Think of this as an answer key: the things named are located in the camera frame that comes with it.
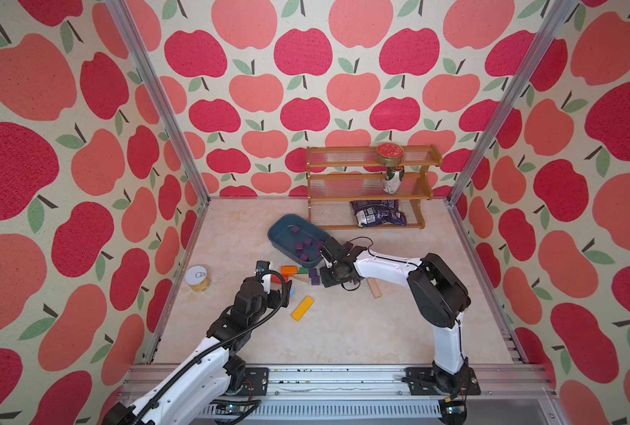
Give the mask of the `teal plastic storage bin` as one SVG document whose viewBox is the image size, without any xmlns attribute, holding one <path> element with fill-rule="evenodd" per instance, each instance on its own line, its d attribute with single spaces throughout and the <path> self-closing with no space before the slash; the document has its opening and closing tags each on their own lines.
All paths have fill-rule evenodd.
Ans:
<svg viewBox="0 0 630 425">
<path fill-rule="evenodd" d="M 294 225 L 300 228 L 300 232 L 297 235 L 292 235 L 290 232 L 290 228 Z M 317 227 L 297 214 L 286 214 L 269 228 L 267 237 L 274 248 L 286 255 L 289 259 L 297 262 L 301 267 L 314 268 L 322 261 L 320 251 L 315 250 L 315 244 L 318 241 L 325 242 L 330 235 L 327 231 Z M 295 250 L 295 245 L 297 243 L 304 243 L 306 237 L 313 239 L 313 245 L 310 247 L 304 246 L 304 250 L 298 253 Z M 302 253 L 309 255 L 308 261 L 300 260 Z"/>
</svg>

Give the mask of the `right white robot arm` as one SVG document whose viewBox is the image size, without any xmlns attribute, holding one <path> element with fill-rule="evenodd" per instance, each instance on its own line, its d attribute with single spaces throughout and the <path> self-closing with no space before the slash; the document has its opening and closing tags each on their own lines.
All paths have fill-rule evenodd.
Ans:
<svg viewBox="0 0 630 425">
<path fill-rule="evenodd" d="M 320 254 L 325 260 L 320 276 L 326 287 L 375 279 L 409 289 L 421 316 L 433 329 L 433 376 L 425 381 L 449 397 L 467 389 L 471 378 L 461 323 L 471 299 L 466 285 L 439 255 L 397 257 L 351 242 L 340 244 L 333 237 L 320 246 Z"/>
</svg>

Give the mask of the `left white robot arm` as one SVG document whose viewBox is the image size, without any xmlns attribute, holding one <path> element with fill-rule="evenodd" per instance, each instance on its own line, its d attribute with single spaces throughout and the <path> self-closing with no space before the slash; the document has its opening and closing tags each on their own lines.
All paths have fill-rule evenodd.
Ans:
<svg viewBox="0 0 630 425">
<path fill-rule="evenodd" d="M 257 262 L 254 276 L 244 279 L 235 301 L 209 327 L 206 338 L 180 366 L 129 406 L 117 403 L 104 424 L 189 424 L 227 391 L 246 381 L 246 362 L 238 352 L 252 332 L 288 306 L 291 283 Z"/>
</svg>

